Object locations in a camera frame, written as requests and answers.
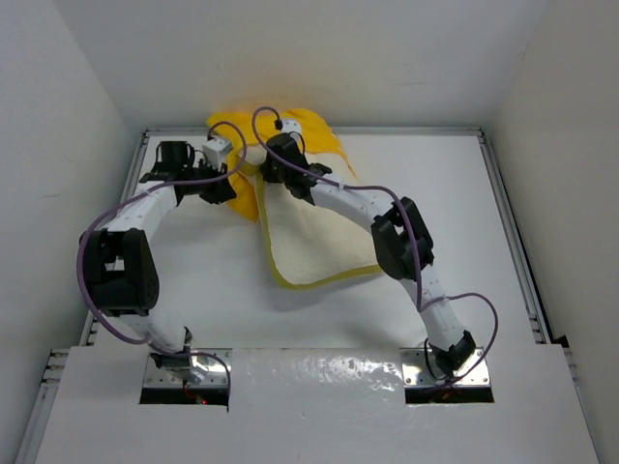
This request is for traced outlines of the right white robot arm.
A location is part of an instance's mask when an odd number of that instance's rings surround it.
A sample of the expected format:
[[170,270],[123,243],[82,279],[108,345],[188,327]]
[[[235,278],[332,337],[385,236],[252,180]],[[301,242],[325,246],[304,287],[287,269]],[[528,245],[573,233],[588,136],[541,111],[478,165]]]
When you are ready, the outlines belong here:
[[420,313],[438,369],[455,378],[476,345],[433,269],[433,239],[415,202],[379,186],[345,184],[330,167],[309,163],[290,133],[269,138],[263,147],[265,181],[284,185],[293,197],[334,212],[371,235],[378,266],[402,285]]

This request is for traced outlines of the cream white pillow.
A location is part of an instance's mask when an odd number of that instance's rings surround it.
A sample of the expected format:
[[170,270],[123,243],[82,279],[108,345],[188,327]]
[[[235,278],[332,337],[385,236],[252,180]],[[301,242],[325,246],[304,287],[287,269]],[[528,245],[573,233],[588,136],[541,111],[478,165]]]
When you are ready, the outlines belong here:
[[265,159],[265,150],[252,142],[246,163],[231,178],[237,197],[228,206],[259,224],[276,283],[289,290],[309,290],[379,275],[370,234],[334,212],[294,198],[284,185],[264,181],[259,163]]

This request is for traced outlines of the yellow pillowcase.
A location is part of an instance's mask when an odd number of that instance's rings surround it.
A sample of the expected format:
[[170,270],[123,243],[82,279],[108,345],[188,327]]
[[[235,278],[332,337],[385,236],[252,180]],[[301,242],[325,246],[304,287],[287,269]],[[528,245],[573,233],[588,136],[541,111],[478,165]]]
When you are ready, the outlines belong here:
[[[294,118],[302,126],[300,141],[275,128],[280,118]],[[266,184],[260,173],[260,166],[271,155],[276,160],[297,169],[316,182],[316,178],[339,172],[326,164],[320,164],[316,156],[333,155],[342,162],[344,172],[354,175],[346,154],[337,136],[327,123],[315,112],[305,108],[289,109],[274,118],[260,110],[253,113],[219,112],[212,114],[207,124],[210,131],[231,141],[233,148],[226,164],[231,176],[228,178],[236,192],[236,198],[226,204],[240,216],[256,221],[260,216],[260,205],[256,191]]]

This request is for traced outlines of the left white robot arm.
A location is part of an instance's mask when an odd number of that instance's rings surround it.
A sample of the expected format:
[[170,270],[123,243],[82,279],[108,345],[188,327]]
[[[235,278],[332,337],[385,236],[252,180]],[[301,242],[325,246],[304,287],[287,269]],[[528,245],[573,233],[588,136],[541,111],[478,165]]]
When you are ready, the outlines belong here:
[[102,214],[82,235],[77,277],[85,303],[102,325],[133,345],[148,345],[157,365],[196,369],[202,354],[191,331],[159,321],[160,279],[150,241],[188,196],[219,205],[235,198],[226,163],[230,141],[210,135],[201,148],[165,140],[134,194]]

